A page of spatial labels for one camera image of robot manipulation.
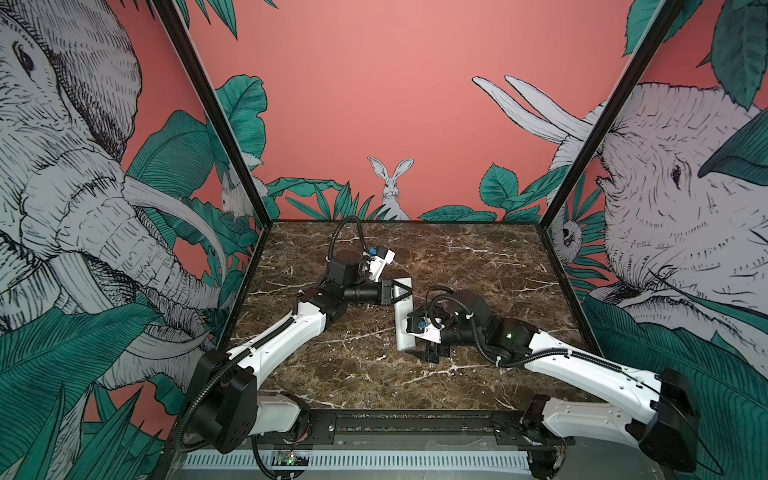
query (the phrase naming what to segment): rabbit illustration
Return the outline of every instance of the rabbit illustration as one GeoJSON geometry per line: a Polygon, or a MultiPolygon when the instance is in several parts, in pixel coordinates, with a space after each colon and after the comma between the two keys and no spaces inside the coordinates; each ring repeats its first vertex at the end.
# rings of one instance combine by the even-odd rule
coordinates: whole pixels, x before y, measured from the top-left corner
{"type": "Polygon", "coordinates": [[[373,171],[379,177],[384,179],[384,194],[382,199],[382,211],[388,210],[389,212],[384,216],[383,220],[408,220],[406,212],[400,208],[400,204],[397,203],[397,197],[400,196],[400,189],[397,187],[397,177],[404,174],[410,167],[413,166],[413,159],[403,160],[395,169],[395,173],[389,176],[384,164],[376,160],[374,157],[368,157],[371,162],[373,171]]]}

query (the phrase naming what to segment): elephant eye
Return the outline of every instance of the elephant eye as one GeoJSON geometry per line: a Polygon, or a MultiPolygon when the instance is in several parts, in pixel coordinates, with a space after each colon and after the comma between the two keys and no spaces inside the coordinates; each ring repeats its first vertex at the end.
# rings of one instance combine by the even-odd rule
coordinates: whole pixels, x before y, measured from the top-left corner
{"type": "Polygon", "coordinates": [[[35,69],[35,63],[32,61],[32,58],[27,54],[27,52],[24,51],[24,46],[20,45],[18,42],[14,42],[13,52],[16,53],[18,62],[22,64],[22,68],[24,68],[24,71],[26,71],[27,75],[29,75],[31,78],[31,73],[35,69]]]}
{"type": "Polygon", "coordinates": [[[675,165],[672,168],[672,173],[671,173],[672,181],[674,182],[675,187],[677,187],[678,190],[680,189],[680,176],[682,173],[683,172],[680,169],[680,165],[675,165]]]}

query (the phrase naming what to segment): tusk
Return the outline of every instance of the tusk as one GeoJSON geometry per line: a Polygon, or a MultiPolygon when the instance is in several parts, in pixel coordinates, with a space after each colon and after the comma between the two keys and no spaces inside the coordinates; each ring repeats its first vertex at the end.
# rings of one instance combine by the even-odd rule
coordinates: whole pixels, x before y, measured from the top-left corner
{"type": "Polygon", "coordinates": [[[145,330],[128,345],[125,351],[142,359],[173,359],[195,350],[206,338],[208,338],[208,332],[185,342],[172,342],[153,336],[145,330]]]}
{"type": "Polygon", "coordinates": [[[165,214],[173,215],[202,233],[210,244],[214,246],[214,250],[216,250],[216,255],[219,257],[219,265],[221,266],[221,284],[224,284],[224,280],[227,278],[227,255],[224,253],[219,237],[217,237],[216,232],[214,232],[214,229],[210,227],[208,222],[203,220],[200,215],[180,200],[129,176],[125,177],[123,195],[125,200],[131,205],[155,208],[165,214]]]}
{"type": "Polygon", "coordinates": [[[48,261],[59,285],[86,312],[99,313],[114,308],[111,300],[101,291],[91,275],[88,263],[82,253],[63,253],[48,261]]]}
{"type": "Polygon", "coordinates": [[[542,120],[530,111],[525,110],[514,98],[501,88],[482,77],[474,77],[473,82],[487,93],[504,113],[529,134],[536,135],[553,144],[560,144],[568,136],[563,130],[542,120]]]}
{"type": "Polygon", "coordinates": [[[504,79],[517,90],[518,93],[523,96],[525,101],[531,104],[542,117],[550,121],[557,128],[579,140],[587,139],[589,132],[592,131],[591,124],[580,120],[563,110],[560,105],[556,104],[551,98],[544,94],[544,92],[533,85],[510,75],[505,76],[504,79]]]}

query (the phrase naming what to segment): marble tabletop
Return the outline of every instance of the marble tabletop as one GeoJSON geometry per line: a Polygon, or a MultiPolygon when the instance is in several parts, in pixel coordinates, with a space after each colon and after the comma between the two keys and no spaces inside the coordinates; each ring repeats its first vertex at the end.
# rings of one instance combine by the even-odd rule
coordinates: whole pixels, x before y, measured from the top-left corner
{"type": "MultiPolygon", "coordinates": [[[[299,290],[325,269],[334,223],[278,222],[248,286],[230,345],[253,338],[289,310],[299,290]]],[[[389,278],[413,278],[414,304],[428,286],[467,288],[485,296],[503,316],[521,319],[584,348],[533,226],[504,224],[366,223],[366,239],[396,252],[389,278]]],[[[345,227],[336,249],[355,242],[345,227]]],[[[535,393],[594,401],[586,392],[525,369],[499,369],[470,346],[454,347],[438,365],[397,351],[391,308],[348,308],[289,356],[261,392],[287,391],[313,408],[525,409],[535,393]]]]}

